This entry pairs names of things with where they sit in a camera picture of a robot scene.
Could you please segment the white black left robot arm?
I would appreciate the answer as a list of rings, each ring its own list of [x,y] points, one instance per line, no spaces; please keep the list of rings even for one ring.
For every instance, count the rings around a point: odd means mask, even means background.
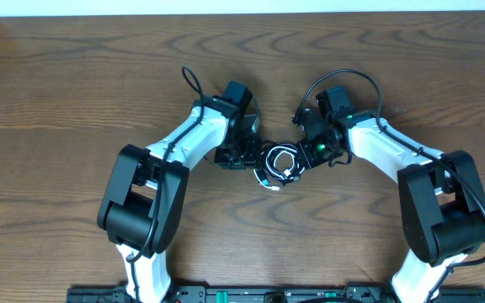
[[[190,172],[209,152],[230,170],[260,164],[254,98],[204,96],[169,135],[146,147],[127,145],[115,161],[97,224],[124,259],[128,302],[162,302],[172,279],[166,251],[182,216]]]

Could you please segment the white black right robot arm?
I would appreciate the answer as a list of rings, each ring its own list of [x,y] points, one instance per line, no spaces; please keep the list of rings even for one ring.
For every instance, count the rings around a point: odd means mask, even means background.
[[[370,289],[378,302],[485,302],[484,289],[445,289],[460,267],[485,263],[485,192],[465,151],[418,144],[372,110],[297,111],[306,168],[334,166],[343,154],[370,162],[398,187],[402,230],[409,246],[387,286]]]

